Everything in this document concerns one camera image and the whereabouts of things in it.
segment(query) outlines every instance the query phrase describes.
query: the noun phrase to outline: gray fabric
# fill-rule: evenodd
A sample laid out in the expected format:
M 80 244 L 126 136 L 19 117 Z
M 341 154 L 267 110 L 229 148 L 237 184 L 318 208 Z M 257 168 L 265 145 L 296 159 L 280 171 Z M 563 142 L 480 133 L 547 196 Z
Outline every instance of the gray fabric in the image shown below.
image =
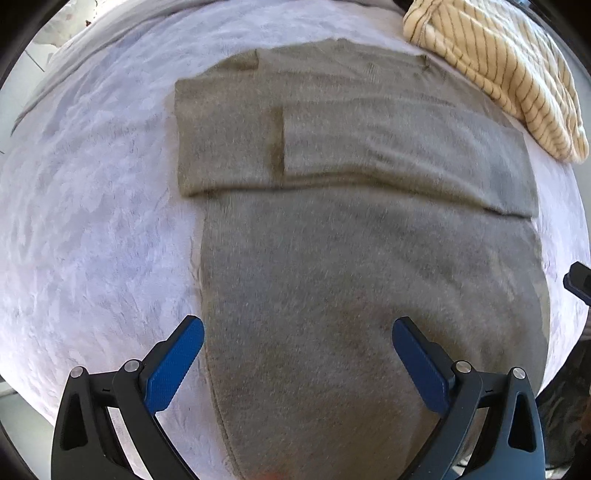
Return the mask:
M 238 474 L 396 478 L 436 422 L 391 346 L 398 316 L 540 387 L 535 183 L 486 96 L 343 41 L 247 52 L 176 92 L 180 186 L 209 194 L 207 364 Z

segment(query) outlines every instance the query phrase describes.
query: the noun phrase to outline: tile grout line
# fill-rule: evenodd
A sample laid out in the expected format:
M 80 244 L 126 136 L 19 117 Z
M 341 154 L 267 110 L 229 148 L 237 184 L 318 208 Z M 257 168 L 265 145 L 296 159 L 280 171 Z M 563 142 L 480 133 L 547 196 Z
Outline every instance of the tile grout line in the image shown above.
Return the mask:
M 45 73 L 45 70 L 43 70 L 43 69 L 41 68 L 41 65 L 39 65 L 39 64 L 37 63 L 37 61 L 36 61 L 36 60 L 35 60 L 33 57 L 31 57 L 31 54 L 30 54 L 30 53 L 27 51 L 27 49 L 25 49 L 25 53 L 28 55 L 28 57 L 29 57 L 29 58 L 30 58 L 30 59 L 31 59 L 33 62 L 35 62 L 35 65 L 37 65 L 37 66 L 38 66 L 38 67 L 41 69 L 41 71 L 42 71 L 43 73 Z

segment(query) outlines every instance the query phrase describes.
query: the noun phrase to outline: white blanket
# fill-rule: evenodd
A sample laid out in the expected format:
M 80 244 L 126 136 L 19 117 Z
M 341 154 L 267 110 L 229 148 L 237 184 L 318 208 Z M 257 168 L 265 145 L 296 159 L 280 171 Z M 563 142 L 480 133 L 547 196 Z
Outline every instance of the white blanket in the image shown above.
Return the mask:
M 51 422 L 72 367 L 117 369 L 185 314 L 200 313 L 191 258 L 199 258 L 202 210 L 178 194 L 178 78 L 250 48 L 324 38 L 422 53 L 402 40 L 399 13 L 330 0 L 220 1 L 134 25 L 111 43 L 99 21 L 87 29 L 104 48 L 71 62 L 67 77 L 60 69 L 50 76 L 54 84 L 23 117 L 0 166 L 0 374 Z M 573 261 L 589 263 L 589 244 L 571 168 L 525 137 L 551 297 L 546 385 L 587 316 L 562 276 Z M 201 479 L 234 478 L 201 355 L 159 418 Z

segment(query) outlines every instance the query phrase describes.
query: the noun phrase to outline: beige striped blanket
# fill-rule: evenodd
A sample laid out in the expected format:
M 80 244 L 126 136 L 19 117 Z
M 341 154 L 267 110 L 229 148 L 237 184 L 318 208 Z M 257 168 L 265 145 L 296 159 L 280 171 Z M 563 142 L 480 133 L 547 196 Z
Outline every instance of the beige striped blanket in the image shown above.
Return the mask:
M 505 0 L 414 0 L 404 37 L 442 56 L 524 122 L 556 160 L 589 154 L 579 97 L 550 36 Z

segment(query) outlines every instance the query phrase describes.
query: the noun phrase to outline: white fuzzy surface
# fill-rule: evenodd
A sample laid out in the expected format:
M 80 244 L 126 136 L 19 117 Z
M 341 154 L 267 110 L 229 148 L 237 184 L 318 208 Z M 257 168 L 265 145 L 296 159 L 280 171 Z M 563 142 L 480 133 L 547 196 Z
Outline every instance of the white fuzzy surface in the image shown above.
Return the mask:
M 401 32 L 400 14 L 343 2 L 222 1 L 143 22 L 46 92 L 0 166 L 2 376 L 54 422 L 72 367 L 117 369 L 200 313 L 191 253 L 203 214 L 177 188 L 178 78 L 250 48 L 325 38 L 422 53 Z M 589 263 L 589 244 L 571 168 L 526 138 L 551 297 L 546 384 L 586 320 L 561 279 Z M 159 418 L 202 480 L 233 480 L 207 382 L 200 355 Z

